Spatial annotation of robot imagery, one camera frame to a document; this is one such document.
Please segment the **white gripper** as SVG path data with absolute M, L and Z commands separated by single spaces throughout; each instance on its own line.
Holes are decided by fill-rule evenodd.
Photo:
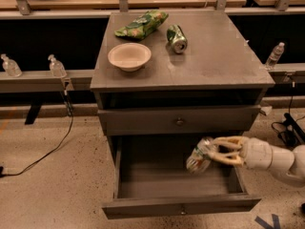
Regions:
M 239 152 L 208 152 L 210 159 L 226 165 L 242 166 L 244 163 L 248 169 L 267 170 L 272 163 L 273 151 L 270 144 L 258 138 L 222 136 L 215 138 L 213 144 L 231 150 L 241 149 L 240 155 Z

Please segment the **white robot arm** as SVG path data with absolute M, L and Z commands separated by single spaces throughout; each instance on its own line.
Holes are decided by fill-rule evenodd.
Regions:
M 209 151 L 208 156 L 212 160 L 252 170 L 268 171 L 274 178 L 291 186 L 303 187 L 305 184 L 303 145 L 291 151 L 246 136 L 217 137 L 212 144 L 228 149 L 227 153 Z

